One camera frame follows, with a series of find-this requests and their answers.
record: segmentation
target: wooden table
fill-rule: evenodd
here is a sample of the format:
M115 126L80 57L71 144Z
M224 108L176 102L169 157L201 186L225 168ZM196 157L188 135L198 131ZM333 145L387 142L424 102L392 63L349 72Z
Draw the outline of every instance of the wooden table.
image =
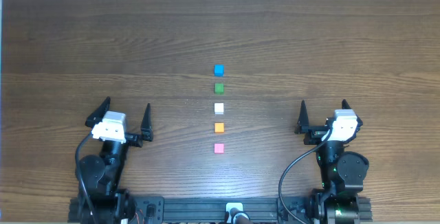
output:
M438 220L439 15L440 0L4 0L2 221L67 220L74 152L106 96L133 132L153 107L155 141L124 169L133 194L275 197L311 148L294 134L300 101L321 125L346 98L364 120L349 150L370 160L374 219ZM284 192L319 187L310 156Z

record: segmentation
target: wooden tabletop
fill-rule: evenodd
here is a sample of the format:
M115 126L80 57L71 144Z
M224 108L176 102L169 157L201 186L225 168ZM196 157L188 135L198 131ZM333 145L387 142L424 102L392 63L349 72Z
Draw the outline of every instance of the wooden tabletop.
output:
M349 150L370 161L374 219L440 219L440 0L3 2L2 221L67 220L74 152L107 96L133 132L152 106L154 142L124 169L133 194L276 197L311 148L294 134L301 100L323 125L346 98L364 121ZM283 190L320 183L310 156Z

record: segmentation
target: cable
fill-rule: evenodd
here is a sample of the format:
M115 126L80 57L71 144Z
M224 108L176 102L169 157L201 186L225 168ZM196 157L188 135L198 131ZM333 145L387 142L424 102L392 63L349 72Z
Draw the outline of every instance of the cable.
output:
M79 143L78 147L76 148L76 152L75 152L75 162L76 162L76 169L78 170L78 180L80 182L81 185L81 190L82 193L84 194L84 198L85 201L87 202L87 205L90 208L90 212L91 212L91 217L93 218L93 222L95 224L99 224L98 222L98 215L96 214L95 211L95 207L94 205L91 203L91 199L89 197L89 195L87 194L87 190L85 188L85 184L84 184L84 179L83 179L83 175L81 173L81 167L80 167L80 151L81 148L83 147L83 145L85 144L85 142L87 142L88 139L90 139L90 137L92 136L91 132Z
M304 157L310 155L311 153L317 151L320 147L322 147L324 144L326 144L329 141L329 138L331 136L332 131L333 131L333 129L330 128L329 134L324 139L324 141L319 143L319 145L317 145L316 147L312 148L311 150L308 150L306 153L303 153L301 156L296 158L292 163L290 163L290 165L286 168L286 170L284 170L283 174L281 175L280 182L278 183L278 198L280 199L281 205L283 205L284 209L287 211L288 214L290 214L292 217L294 217L301 224L308 224L308 223L304 222L299 217L297 217L294 213L290 212L289 208L287 208L287 206L286 206L286 204L285 204L285 202L283 200L283 194L281 194L281 187L283 186L284 178L286 177L286 174L289 172L290 168L292 168L302 158L304 158Z

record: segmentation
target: cube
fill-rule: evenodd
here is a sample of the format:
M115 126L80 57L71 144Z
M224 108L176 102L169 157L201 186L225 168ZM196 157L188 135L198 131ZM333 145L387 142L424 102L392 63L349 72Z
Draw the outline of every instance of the cube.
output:
M225 66L223 65L215 65L214 66L214 75L222 77L225 73Z
M214 103L214 113L219 115L223 115L225 113L223 103Z
M214 88L214 92L215 94L224 94L225 93L225 85L223 83L215 83L215 88Z
M214 144L214 153L224 153L225 144Z
M214 132L215 133L224 133L225 132L225 124L224 123L215 123L214 124Z

